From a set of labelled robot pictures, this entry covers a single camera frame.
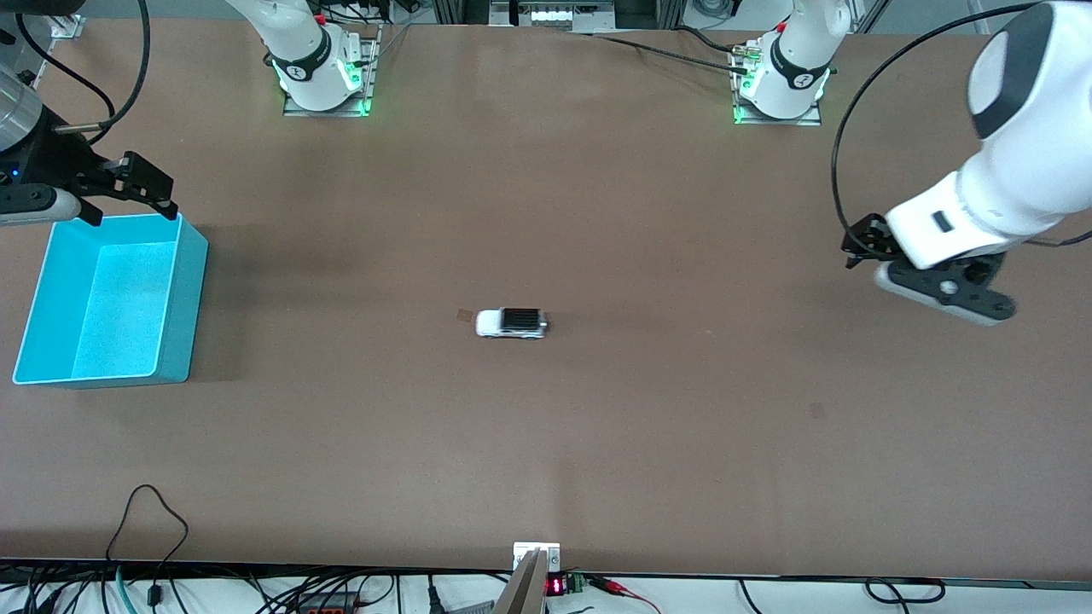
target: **white toy car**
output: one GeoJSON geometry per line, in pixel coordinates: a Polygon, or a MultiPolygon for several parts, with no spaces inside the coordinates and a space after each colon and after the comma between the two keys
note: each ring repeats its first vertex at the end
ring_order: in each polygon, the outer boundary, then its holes
{"type": "Polygon", "coordinates": [[[478,336],[542,339],[546,336],[546,314],[542,309],[483,309],[474,320],[478,336]]]}

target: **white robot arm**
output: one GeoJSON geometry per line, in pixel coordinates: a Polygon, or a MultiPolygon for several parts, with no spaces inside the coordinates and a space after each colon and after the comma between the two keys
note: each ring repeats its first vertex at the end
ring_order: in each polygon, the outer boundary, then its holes
{"type": "MultiPolygon", "coordinates": [[[[1052,1],[990,39],[968,83],[982,150],[885,217],[854,226],[858,239],[893,240],[886,249],[894,259],[876,272],[881,287],[983,324],[1014,314],[988,288],[1002,253],[1092,206],[1090,31],[1092,3],[1052,1]]],[[[860,257],[852,243],[843,249],[860,257]]]]}
{"type": "Polygon", "coordinates": [[[760,55],[739,95],[770,117],[800,117],[821,95],[850,23],[848,0],[793,0],[788,19],[748,43],[760,55]]]}
{"type": "Polygon", "coordinates": [[[300,107],[330,110],[364,86],[360,36],[332,23],[319,25],[306,0],[225,1],[258,31],[281,86],[300,107]]]}

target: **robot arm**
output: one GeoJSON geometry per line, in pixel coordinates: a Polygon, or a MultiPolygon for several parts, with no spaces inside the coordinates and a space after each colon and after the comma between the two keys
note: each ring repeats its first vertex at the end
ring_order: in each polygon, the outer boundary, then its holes
{"type": "Polygon", "coordinates": [[[360,91],[360,35],[320,25],[306,0],[225,0],[258,31],[281,86],[300,107],[330,110],[360,91]]]}
{"type": "MultiPolygon", "coordinates": [[[[319,24],[306,0],[227,0],[270,50],[282,87],[307,110],[328,110],[363,87],[360,37],[319,24]]],[[[69,14],[83,0],[0,0],[0,10],[69,14]]],[[[85,200],[135,200],[174,220],[174,180],[135,152],[117,161],[96,154],[87,139],[34,90],[0,66],[0,226],[80,217],[98,225],[103,212],[85,200]]]]}
{"type": "Polygon", "coordinates": [[[739,95],[770,117],[800,117],[820,96],[850,22],[848,0],[793,0],[782,25],[748,43],[760,59],[739,95]]]}
{"type": "MultiPolygon", "coordinates": [[[[976,323],[1016,308],[989,288],[1004,252],[1092,206],[1092,4],[1043,2],[980,54],[968,107],[982,149],[886,216],[855,224],[891,260],[876,282],[976,323]]],[[[848,267],[875,253],[846,237],[848,267]]]]}

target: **tabletop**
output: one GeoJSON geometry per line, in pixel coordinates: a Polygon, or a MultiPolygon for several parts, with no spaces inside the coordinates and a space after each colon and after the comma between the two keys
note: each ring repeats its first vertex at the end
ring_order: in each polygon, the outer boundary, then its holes
{"type": "MultiPolygon", "coordinates": [[[[975,151],[984,40],[936,39],[865,96],[850,217],[975,151]]],[[[833,130],[904,42],[848,37],[823,126],[792,128],[735,126],[724,73],[609,42],[416,27],[371,117],[301,119],[246,23],[154,21],[98,150],[170,174],[210,241],[191,378],[2,378],[2,554],[100,556],[151,482],[191,524],[179,558],[502,568],[543,540],[610,570],[1092,579],[1087,250],[1016,249],[996,286],[1020,311],[992,329],[843,268],[833,130]],[[459,317],[506,305],[548,338],[459,317]]],[[[135,21],[57,46],[116,101],[139,50],[135,21]]],[[[105,113],[55,70],[41,95],[105,113]]],[[[47,236],[0,232],[0,371],[47,236]]],[[[153,500],[117,556],[177,540],[153,500]]]]}

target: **power cable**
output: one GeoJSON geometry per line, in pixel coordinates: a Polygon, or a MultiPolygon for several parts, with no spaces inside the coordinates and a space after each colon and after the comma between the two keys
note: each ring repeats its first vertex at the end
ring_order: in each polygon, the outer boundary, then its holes
{"type": "Polygon", "coordinates": [[[911,604],[923,604],[924,605],[924,604],[928,604],[928,603],[936,603],[936,602],[940,601],[941,599],[943,599],[945,595],[948,593],[947,587],[945,587],[945,583],[941,582],[940,580],[934,580],[934,581],[929,581],[929,582],[926,582],[926,583],[928,583],[929,586],[938,587],[940,589],[940,591],[937,592],[937,594],[935,594],[933,597],[926,597],[926,598],[921,598],[921,599],[910,599],[910,598],[903,597],[902,593],[899,592],[899,589],[897,589],[893,583],[891,583],[891,581],[886,580],[883,578],[867,578],[865,580],[865,591],[868,593],[868,597],[873,598],[874,600],[876,600],[876,601],[878,601],[880,603],[886,603],[888,605],[899,605],[900,607],[902,607],[902,613],[903,614],[910,614],[910,605],[911,604]],[[892,597],[885,598],[885,597],[880,597],[880,595],[876,594],[876,592],[873,591],[873,583],[883,585],[885,587],[887,587],[887,589],[889,591],[891,591],[891,595],[892,597]]]}
{"type": "MultiPolygon", "coordinates": [[[[26,28],[26,21],[23,19],[23,13],[15,13],[15,27],[19,28],[19,33],[23,36],[23,39],[26,40],[26,46],[29,47],[35,54],[37,54],[38,57],[40,57],[46,62],[49,62],[50,64],[57,67],[57,70],[71,76],[87,90],[91,90],[96,96],[98,96],[103,101],[103,104],[106,105],[106,114],[108,116],[111,116],[116,113],[117,109],[114,108],[114,101],[110,99],[110,96],[106,92],[104,92],[98,85],[95,85],[94,83],[88,81],[79,72],[67,67],[57,58],[50,56],[48,52],[46,52],[45,49],[41,48],[41,46],[37,44],[37,42],[34,40],[34,37],[31,36],[29,31],[27,31],[26,28]]],[[[109,127],[103,129],[98,134],[92,137],[87,141],[87,143],[94,145],[95,143],[100,141],[103,137],[105,137],[106,133],[109,132],[109,130],[110,130],[109,127]]]]}
{"type": "Polygon", "coordinates": [[[676,26],[675,29],[678,32],[686,32],[688,34],[692,34],[698,38],[698,40],[701,40],[702,45],[709,47],[710,49],[721,51],[723,54],[731,54],[733,47],[738,47],[738,45],[720,45],[717,43],[713,43],[713,40],[710,39],[708,36],[705,36],[703,32],[701,32],[698,28],[690,27],[688,25],[679,25],[676,26]]]}
{"type": "Polygon", "coordinates": [[[755,600],[751,599],[750,591],[747,590],[747,582],[743,580],[738,580],[738,582],[739,582],[739,588],[743,589],[744,591],[744,599],[747,600],[747,605],[751,609],[752,612],[755,612],[755,614],[762,614],[762,611],[758,609],[758,605],[755,605],[755,600]]]}
{"type": "MultiPolygon", "coordinates": [[[[171,508],[169,505],[167,505],[167,501],[163,498],[163,493],[161,493],[158,488],[156,488],[152,484],[141,484],[140,486],[136,486],[135,488],[133,488],[131,493],[129,493],[129,499],[126,501],[126,509],[124,509],[124,511],[121,512],[121,521],[118,523],[117,530],[114,531],[114,536],[110,538],[110,542],[108,544],[106,544],[106,553],[103,555],[103,559],[104,559],[104,562],[106,564],[109,564],[109,562],[111,560],[111,557],[110,557],[111,551],[114,550],[114,545],[118,541],[118,536],[121,534],[121,529],[123,529],[124,526],[126,526],[126,520],[129,518],[129,509],[133,505],[133,499],[136,497],[138,493],[140,493],[141,491],[143,491],[145,488],[149,489],[149,491],[152,491],[152,493],[155,494],[155,497],[157,499],[159,499],[159,505],[163,507],[163,509],[167,513],[169,513],[170,516],[173,516],[175,518],[175,520],[177,520],[178,523],[182,526],[182,536],[179,538],[178,543],[175,544],[175,547],[170,548],[170,551],[166,554],[166,556],[164,556],[159,560],[159,563],[155,566],[155,569],[152,571],[152,588],[149,589],[149,594],[150,594],[150,598],[151,598],[152,593],[154,592],[154,593],[157,594],[157,597],[156,597],[155,600],[149,599],[149,602],[152,604],[152,614],[155,614],[155,607],[158,604],[158,599],[159,599],[159,595],[158,595],[159,589],[157,588],[158,587],[157,582],[158,582],[158,579],[159,579],[159,570],[167,563],[167,560],[171,556],[174,556],[174,554],[176,552],[178,552],[178,548],[182,547],[182,544],[186,543],[186,539],[190,536],[190,526],[189,526],[189,523],[186,522],[186,519],[182,518],[177,511],[175,511],[174,508],[171,508]]],[[[118,568],[115,570],[115,576],[116,576],[117,581],[119,582],[118,583],[118,590],[121,592],[122,603],[126,605],[126,609],[129,610],[131,604],[127,603],[128,595],[124,592],[124,586],[120,582],[120,579],[121,579],[121,567],[120,566],[118,566],[118,568]]],[[[104,605],[104,610],[105,610],[105,606],[106,606],[106,587],[105,587],[106,582],[105,582],[105,578],[104,578],[103,585],[104,585],[103,586],[103,605],[104,605]]]]}
{"type": "Polygon", "coordinates": [[[136,72],[136,81],[133,83],[132,91],[129,92],[129,97],[126,98],[126,102],[122,103],[121,108],[119,108],[117,113],[111,114],[110,117],[104,119],[103,121],[97,123],[61,126],[56,129],[58,134],[69,132],[90,132],[92,130],[108,130],[111,126],[120,121],[136,102],[136,97],[140,96],[140,92],[144,87],[144,79],[147,76],[147,63],[149,59],[152,57],[152,22],[147,13],[147,0],[136,0],[136,4],[140,7],[140,23],[143,42],[141,47],[140,70],[136,72]]]}
{"type": "Polygon", "coordinates": [[[633,47],[634,49],[642,49],[644,51],[650,51],[650,52],[657,54],[660,56],[664,56],[664,57],[667,57],[667,58],[673,58],[673,59],[676,59],[676,60],[682,60],[684,62],[690,62],[690,63],[695,63],[695,64],[699,64],[699,66],[703,66],[703,67],[715,68],[717,70],[725,70],[725,71],[728,71],[728,72],[734,72],[736,74],[747,74],[747,70],[744,69],[744,68],[741,68],[741,67],[734,67],[734,66],[728,66],[728,64],[719,64],[716,62],[710,62],[710,61],[707,61],[707,60],[700,60],[698,58],[691,58],[690,56],[684,56],[681,54],[676,54],[674,51],[667,51],[665,49],[657,49],[656,47],[650,47],[650,46],[643,45],[641,43],[633,43],[632,40],[624,40],[621,38],[614,38],[612,36],[593,36],[592,38],[594,38],[595,40],[609,40],[612,43],[617,43],[619,45],[626,45],[626,46],[629,46],[629,47],[633,47]]]}

